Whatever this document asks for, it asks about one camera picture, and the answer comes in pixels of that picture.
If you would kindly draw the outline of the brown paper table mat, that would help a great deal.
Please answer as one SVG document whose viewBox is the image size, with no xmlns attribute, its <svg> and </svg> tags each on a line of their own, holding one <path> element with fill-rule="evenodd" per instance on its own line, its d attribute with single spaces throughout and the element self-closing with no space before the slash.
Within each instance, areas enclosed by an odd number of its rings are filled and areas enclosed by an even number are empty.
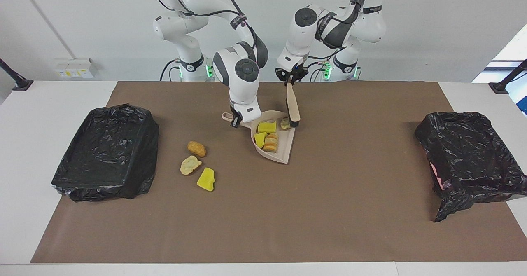
<svg viewBox="0 0 527 276">
<path fill-rule="evenodd" d="M 160 128 L 150 191 L 62 197 L 32 263 L 527 260 L 505 202 L 433 222 L 441 201 L 414 130 L 452 110 L 438 83 L 297 83 L 295 93 L 302 119 L 285 165 L 222 119 L 221 83 L 117 83 L 108 105 L 148 109 Z M 207 153 L 184 176 L 190 141 Z M 205 167 L 212 192 L 196 184 Z"/>
</svg>

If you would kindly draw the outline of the bright window opening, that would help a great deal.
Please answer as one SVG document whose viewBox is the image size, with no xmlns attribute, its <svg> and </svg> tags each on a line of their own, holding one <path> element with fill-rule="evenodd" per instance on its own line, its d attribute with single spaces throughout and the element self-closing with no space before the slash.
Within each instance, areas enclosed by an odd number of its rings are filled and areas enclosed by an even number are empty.
<svg viewBox="0 0 527 276">
<path fill-rule="evenodd" d="M 499 51 L 473 83 L 498 83 L 514 72 L 527 59 L 527 24 Z M 527 117 L 527 67 L 514 77 L 505 88 L 508 96 Z"/>
</svg>

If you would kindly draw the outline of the black clamp stand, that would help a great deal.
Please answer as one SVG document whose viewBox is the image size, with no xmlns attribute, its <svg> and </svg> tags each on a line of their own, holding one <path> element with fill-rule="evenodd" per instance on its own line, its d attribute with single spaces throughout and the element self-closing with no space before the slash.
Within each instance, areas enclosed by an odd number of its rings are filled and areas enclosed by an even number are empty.
<svg viewBox="0 0 527 276">
<path fill-rule="evenodd" d="M 522 78 L 525 75 L 527 75 L 527 59 L 523 60 L 516 68 L 506 75 L 504 79 L 499 82 L 490 82 L 488 85 L 495 94 L 508 95 L 509 93 L 506 90 L 508 84 Z"/>
<path fill-rule="evenodd" d="M 0 68 L 2 68 L 14 80 L 15 85 L 12 88 L 13 91 L 26 91 L 34 82 L 34 80 L 26 79 L 21 74 L 11 69 L 1 58 Z"/>
</svg>

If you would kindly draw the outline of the white wall socket box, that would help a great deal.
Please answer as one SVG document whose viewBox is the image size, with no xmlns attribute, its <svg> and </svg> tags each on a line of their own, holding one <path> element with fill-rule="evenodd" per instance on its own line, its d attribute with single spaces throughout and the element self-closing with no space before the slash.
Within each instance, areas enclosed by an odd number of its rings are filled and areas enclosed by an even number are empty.
<svg viewBox="0 0 527 276">
<path fill-rule="evenodd" d="M 54 71 L 60 78 L 93 79 L 98 69 L 90 58 L 55 58 Z"/>
</svg>

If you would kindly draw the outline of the beige plastic dustpan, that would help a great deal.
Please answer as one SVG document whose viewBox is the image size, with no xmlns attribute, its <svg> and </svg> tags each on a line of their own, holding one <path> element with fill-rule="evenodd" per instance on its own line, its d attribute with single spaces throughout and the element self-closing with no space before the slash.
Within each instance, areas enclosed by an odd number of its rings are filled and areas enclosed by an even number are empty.
<svg viewBox="0 0 527 276">
<path fill-rule="evenodd" d="M 280 127 L 282 119 L 288 117 L 286 112 L 269 110 L 264 111 L 261 114 L 261 117 L 253 122 L 244 123 L 241 122 L 240 126 L 244 126 L 250 130 L 251 141 L 256 151 L 263 157 L 273 160 L 277 163 L 288 164 L 290 159 L 290 154 L 292 150 L 292 145 L 294 142 L 296 128 L 290 128 L 289 130 L 284 130 Z M 257 147 L 254 135 L 257 133 L 257 127 L 260 122 L 277 122 L 277 133 L 278 133 L 278 150 L 277 152 L 265 152 L 261 148 Z"/>
</svg>

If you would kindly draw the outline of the beige hand brush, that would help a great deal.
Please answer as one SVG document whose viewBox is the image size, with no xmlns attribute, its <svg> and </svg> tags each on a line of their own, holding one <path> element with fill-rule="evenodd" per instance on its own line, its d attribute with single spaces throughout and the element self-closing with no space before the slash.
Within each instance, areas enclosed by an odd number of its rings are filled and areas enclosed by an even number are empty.
<svg viewBox="0 0 527 276">
<path fill-rule="evenodd" d="M 299 112 L 297 98 L 292 88 L 292 83 L 287 82 L 286 84 L 286 105 L 292 128 L 297 128 L 301 120 L 301 114 Z"/>
</svg>

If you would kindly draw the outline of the flat tray in black bag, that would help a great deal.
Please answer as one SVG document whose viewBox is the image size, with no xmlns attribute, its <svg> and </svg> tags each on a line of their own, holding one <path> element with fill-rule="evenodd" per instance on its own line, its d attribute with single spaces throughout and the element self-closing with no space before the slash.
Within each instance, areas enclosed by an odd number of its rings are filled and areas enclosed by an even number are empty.
<svg viewBox="0 0 527 276">
<path fill-rule="evenodd" d="M 69 144 L 51 186 L 74 202 L 134 199 L 156 176 L 160 128 L 129 104 L 91 110 Z"/>
</svg>

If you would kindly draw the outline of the pink bin in black bag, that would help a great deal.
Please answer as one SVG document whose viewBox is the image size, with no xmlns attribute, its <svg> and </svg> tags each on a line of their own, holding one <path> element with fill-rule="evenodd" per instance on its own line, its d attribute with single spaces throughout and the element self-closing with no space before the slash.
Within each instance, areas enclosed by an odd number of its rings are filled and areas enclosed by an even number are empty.
<svg viewBox="0 0 527 276">
<path fill-rule="evenodd" d="M 527 175 L 482 113 L 429 113 L 414 135 L 441 199 L 436 223 L 475 203 L 527 197 Z"/>
</svg>

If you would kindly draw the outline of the pale round cracker piece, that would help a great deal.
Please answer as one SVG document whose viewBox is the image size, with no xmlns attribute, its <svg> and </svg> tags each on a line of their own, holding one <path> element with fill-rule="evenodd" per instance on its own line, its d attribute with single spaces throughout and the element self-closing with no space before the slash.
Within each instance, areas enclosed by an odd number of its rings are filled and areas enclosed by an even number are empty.
<svg viewBox="0 0 527 276">
<path fill-rule="evenodd" d="M 182 173 L 182 175 L 188 176 L 192 172 L 194 172 L 198 167 L 200 167 L 202 163 L 203 162 L 199 160 L 196 156 L 188 156 L 182 161 L 180 166 L 180 172 Z"/>
</svg>

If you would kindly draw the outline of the small croissant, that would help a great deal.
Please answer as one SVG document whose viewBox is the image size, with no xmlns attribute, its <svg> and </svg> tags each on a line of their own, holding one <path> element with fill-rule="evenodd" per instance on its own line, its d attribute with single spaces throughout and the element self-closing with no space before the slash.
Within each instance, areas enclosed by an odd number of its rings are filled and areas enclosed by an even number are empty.
<svg viewBox="0 0 527 276">
<path fill-rule="evenodd" d="M 269 133 L 264 139 L 264 146 L 262 150 L 265 152 L 278 152 L 279 147 L 279 136 L 278 133 Z"/>
</svg>

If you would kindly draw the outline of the brown nugget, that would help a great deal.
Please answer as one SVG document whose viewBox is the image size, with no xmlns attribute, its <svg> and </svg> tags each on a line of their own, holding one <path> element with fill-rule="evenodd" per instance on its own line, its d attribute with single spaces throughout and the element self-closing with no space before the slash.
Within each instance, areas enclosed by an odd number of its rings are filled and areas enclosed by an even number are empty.
<svg viewBox="0 0 527 276">
<path fill-rule="evenodd" d="M 187 150 L 189 150 L 193 155 L 196 155 L 198 157 L 205 157 L 207 153 L 205 145 L 197 141 L 188 142 Z"/>
</svg>

